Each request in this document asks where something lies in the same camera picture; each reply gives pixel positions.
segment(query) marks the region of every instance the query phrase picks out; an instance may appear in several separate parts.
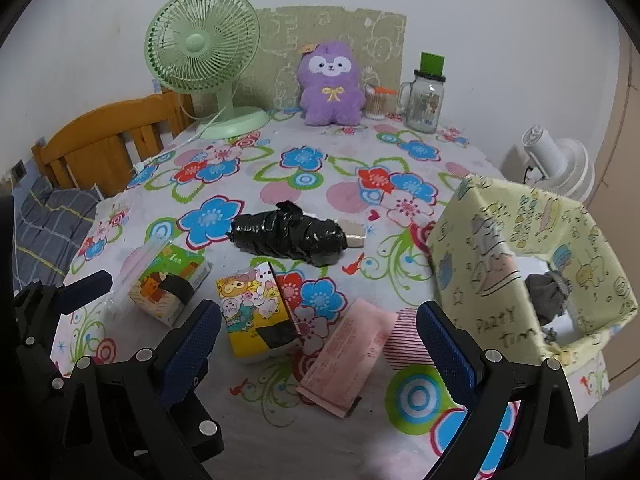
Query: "floral tablecloth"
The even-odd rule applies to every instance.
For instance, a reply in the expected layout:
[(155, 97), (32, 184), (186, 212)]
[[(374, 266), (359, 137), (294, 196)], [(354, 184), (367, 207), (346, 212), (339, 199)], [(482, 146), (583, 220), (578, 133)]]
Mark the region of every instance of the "floral tablecloth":
[[(99, 205), (65, 283), (100, 269), (116, 276), (151, 233), (162, 235), (212, 263), (180, 324), (201, 298), (218, 299), (217, 278), (270, 262), (304, 345), (295, 355), (244, 365), (221, 330), (196, 390), (225, 438), (225, 451), (206, 469), (215, 479), (423, 478), (465, 413), (415, 332), (415, 309), (434, 297), (425, 240), (467, 173), (499, 171), (456, 129), (420, 134), (395, 115), (357, 127), (309, 128), (299, 113), (278, 112), (261, 131), (181, 146), (191, 135), (177, 137), (125, 192)], [(366, 246), (319, 269), (254, 257), (229, 242), (236, 215), (282, 200), (320, 218), (364, 224)], [(361, 399), (341, 420), (308, 405), (295, 387), (356, 298), (400, 316)], [(166, 330), (133, 303), (116, 316), (93, 303), (61, 318), (51, 357), (69, 375), (82, 355), (126, 360), (155, 347)], [(510, 405), (479, 477), (492, 474), (515, 413)]]

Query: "blue flower print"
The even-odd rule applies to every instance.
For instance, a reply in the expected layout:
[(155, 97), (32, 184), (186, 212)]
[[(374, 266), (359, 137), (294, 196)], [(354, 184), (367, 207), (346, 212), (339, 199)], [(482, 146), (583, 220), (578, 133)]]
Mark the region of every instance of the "blue flower print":
[(364, 189), (360, 186), (360, 198), (367, 204), (380, 205), (380, 202), (382, 202), (382, 194), (381, 189)]
[(211, 184), (224, 176), (237, 173), (239, 169), (237, 158), (224, 160), (219, 164), (209, 164), (205, 166), (196, 174), (196, 178), (205, 184)]
[(440, 152), (437, 148), (425, 144), (420, 140), (410, 140), (398, 144), (400, 148), (409, 152), (415, 160), (440, 160)]
[(154, 159), (154, 162), (158, 164), (162, 164), (163, 162), (166, 162), (174, 158), (174, 155), (175, 155), (175, 150), (172, 152), (163, 153), (162, 155), (156, 156), (156, 158)]
[(336, 292), (335, 284), (330, 278), (303, 283), (300, 287), (300, 297), (300, 304), (312, 306), (316, 310), (316, 317), (325, 317), (329, 322), (338, 319), (338, 313), (347, 303), (345, 297)]
[(466, 137), (456, 137), (456, 140), (454, 140), (453, 142), (462, 146), (463, 148), (466, 148), (469, 145), (469, 139), (467, 139)]
[(293, 148), (288, 152), (284, 152), (280, 165), (283, 168), (300, 168), (300, 170), (304, 171), (318, 171), (322, 168), (323, 159), (323, 152), (310, 148), (309, 146), (302, 146), (302, 148)]
[(86, 252), (84, 253), (84, 257), (87, 261), (95, 258), (100, 255), (104, 250), (105, 245), (107, 244), (106, 239), (98, 240), (96, 243), (91, 244)]
[(189, 233), (187, 245), (197, 251), (213, 242), (226, 240), (232, 219), (243, 207), (242, 200), (229, 200), (226, 196), (216, 195), (203, 202), (200, 209), (189, 211), (179, 218), (178, 228)]
[(144, 170), (140, 171), (134, 178), (131, 179), (131, 182), (127, 184), (127, 189), (131, 189), (132, 187), (139, 186), (140, 184), (144, 184), (147, 180), (149, 180), (153, 174), (158, 169), (158, 165), (153, 163), (145, 166)]
[(389, 144), (397, 144), (399, 140), (399, 137), (396, 134), (381, 133), (377, 134), (376, 137), (383, 142), (388, 142)]
[(200, 152), (191, 157), (191, 162), (203, 162), (207, 160), (207, 152)]
[(424, 182), (413, 173), (394, 173), (389, 178), (391, 184), (398, 189), (408, 191), (416, 198), (424, 200), (429, 205), (435, 205), (438, 190), (431, 184)]

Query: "plush toy face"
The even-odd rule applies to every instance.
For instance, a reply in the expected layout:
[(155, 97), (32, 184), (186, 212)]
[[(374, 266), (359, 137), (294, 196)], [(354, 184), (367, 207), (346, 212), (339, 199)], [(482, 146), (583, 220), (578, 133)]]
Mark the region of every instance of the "plush toy face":
[(351, 58), (349, 45), (341, 41), (321, 43), (305, 54), (298, 68), (303, 87), (315, 84), (358, 84), (360, 69)]
[(344, 56), (336, 56), (331, 62), (324, 56), (313, 56), (309, 60), (309, 71), (312, 74), (322, 73), (327, 77), (337, 77), (343, 72), (351, 71), (351, 61)]

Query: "plaid bedsheet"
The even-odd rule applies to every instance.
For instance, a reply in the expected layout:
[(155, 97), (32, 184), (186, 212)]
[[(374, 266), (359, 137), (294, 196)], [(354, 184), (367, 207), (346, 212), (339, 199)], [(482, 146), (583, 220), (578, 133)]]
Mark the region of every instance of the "plaid bedsheet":
[(53, 189), (46, 177), (36, 180), (16, 212), (14, 290), (33, 280), (62, 283), (99, 201), (95, 189)]

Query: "pink packet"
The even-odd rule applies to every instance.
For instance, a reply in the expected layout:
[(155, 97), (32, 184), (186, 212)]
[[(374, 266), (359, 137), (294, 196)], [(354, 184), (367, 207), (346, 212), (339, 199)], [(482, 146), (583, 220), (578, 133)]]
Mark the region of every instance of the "pink packet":
[(298, 392), (343, 418), (376, 363), (398, 314), (356, 300), (302, 377)]

